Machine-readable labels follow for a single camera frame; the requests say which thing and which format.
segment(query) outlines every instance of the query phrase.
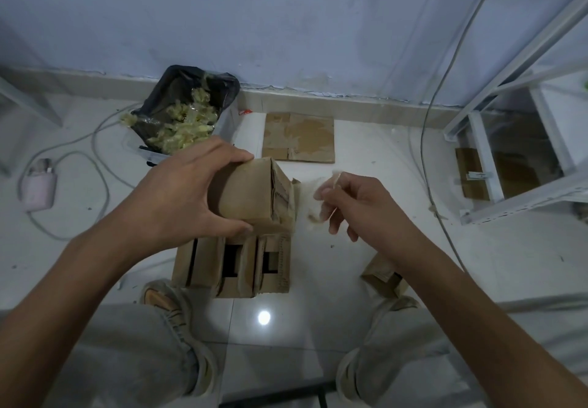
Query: hand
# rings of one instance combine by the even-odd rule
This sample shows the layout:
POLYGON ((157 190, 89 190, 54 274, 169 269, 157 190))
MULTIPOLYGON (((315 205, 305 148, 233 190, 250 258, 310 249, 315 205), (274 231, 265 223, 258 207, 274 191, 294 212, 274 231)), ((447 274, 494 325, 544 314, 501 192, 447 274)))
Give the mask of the hand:
POLYGON ((361 237, 391 259, 410 255, 427 240, 374 177, 341 173, 323 183, 314 198, 324 201, 320 218, 329 220, 329 233, 337 234, 346 220, 351 241, 361 237))
POLYGON ((112 236, 130 235, 136 262, 167 248, 206 236, 231 237, 252 231, 244 221, 213 214, 206 201, 208 186, 218 170, 230 162, 254 156, 211 137, 185 148, 143 178, 133 192, 99 225, 108 224, 112 236))

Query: wall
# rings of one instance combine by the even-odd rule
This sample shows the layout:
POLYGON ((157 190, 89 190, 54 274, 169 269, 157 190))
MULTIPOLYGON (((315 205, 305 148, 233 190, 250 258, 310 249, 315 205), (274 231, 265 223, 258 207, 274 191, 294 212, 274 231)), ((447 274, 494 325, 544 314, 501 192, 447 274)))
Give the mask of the wall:
MULTIPOLYGON (((0 64, 421 101, 475 0, 0 0, 0 64)), ((463 104, 569 0, 488 0, 439 103, 463 104)))

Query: tiled floor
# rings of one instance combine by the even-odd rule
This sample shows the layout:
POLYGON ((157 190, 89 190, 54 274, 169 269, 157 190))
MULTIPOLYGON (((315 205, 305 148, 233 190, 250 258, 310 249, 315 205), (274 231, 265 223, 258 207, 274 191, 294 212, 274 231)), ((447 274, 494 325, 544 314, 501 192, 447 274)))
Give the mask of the tiled floor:
MULTIPOLYGON (((15 176, 34 152, 92 132, 104 117, 129 104, 68 96, 51 96, 49 101, 64 116, 63 129, 51 129, 14 107, 0 113, 0 161, 14 172, 10 179, 0 179, 0 308, 17 304, 63 249, 62 242, 37 231, 21 211, 15 176)), ((244 116, 235 144, 259 156, 264 117, 244 116)), ((114 127, 101 132, 98 148, 115 173, 136 183, 148 167, 126 146, 126 131, 114 127)), ((335 121, 334 165, 280 165, 289 177, 309 183, 307 190, 333 169, 378 177, 415 224, 450 253, 429 211, 413 160, 419 132, 414 128, 335 121)), ((576 221, 565 205, 482 226, 459 224, 459 210, 469 203, 461 197, 455 182, 453 148, 439 131, 428 130, 425 158, 437 207, 447 218, 463 261, 482 288, 496 301, 587 291, 588 227, 576 221)), ((72 149, 90 152, 89 141, 55 150, 49 156, 56 158, 72 149)), ((104 201, 104 190, 82 158, 67 159, 58 170, 55 206, 39 214, 39 219, 57 234, 74 235, 92 224, 104 201)), ((111 209, 129 189, 108 174, 106 177, 111 209)), ((302 199, 300 214, 307 211, 308 201, 302 199)), ((265 294, 251 300, 210 300, 205 290, 190 292, 196 312, 194 330, 209 343, 224 371, 211 397, 178 400, 170 407, 215 406, 221 400, 333 378, 344 353, 361 343, 374 297, 359 275, 374 252, 361 241, 353 244, 342 234, 330 236, 325 226, 310 227, 305 221, 299 218, 293 238, 290 293, 265 294), (265 326, 257 321, 262 310, 271 315, 265 326)), ((137 300, 145 282, 171 275, 173 263, 169 259, 173 255, 173 251, 162 252, 138 264, 122 288, 111 290, 105 302, 137 300)), ((337 406, 335 397, 329 397, 329 402, 337 406)))

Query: forearm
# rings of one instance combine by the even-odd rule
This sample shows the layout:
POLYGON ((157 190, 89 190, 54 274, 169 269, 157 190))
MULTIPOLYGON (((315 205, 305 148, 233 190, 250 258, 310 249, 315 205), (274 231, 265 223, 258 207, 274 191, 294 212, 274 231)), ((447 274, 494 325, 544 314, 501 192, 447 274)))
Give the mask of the forearm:
POLYGON ((496 406, 588 406, 588 389, 423 236, 397 267, 496 406))
POLYGON ((40 406, 104 295, 123 273, 103 226, 74 239, 0 325, 0 406, 40 406))

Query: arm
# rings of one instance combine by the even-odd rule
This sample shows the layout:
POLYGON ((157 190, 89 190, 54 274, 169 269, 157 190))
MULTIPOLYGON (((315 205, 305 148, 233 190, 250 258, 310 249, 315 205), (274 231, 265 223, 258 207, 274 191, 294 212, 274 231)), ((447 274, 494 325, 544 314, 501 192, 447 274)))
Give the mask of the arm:
POLYGON ((180 151, 72 240, 0 326, 0 407, 42 404, 100 301, 134 264, 196 237, 250 230, 212 214, 206 195, 221 167, 252 158, 216 137, 180 151))
POLYGON ((358 236, 388 257, 422 298, 486 393, 500 407, 588 406, 588 388, 435 246, 372 177, 343 173, 325 183, 322 218, 329 232, 349 223, 358 236))

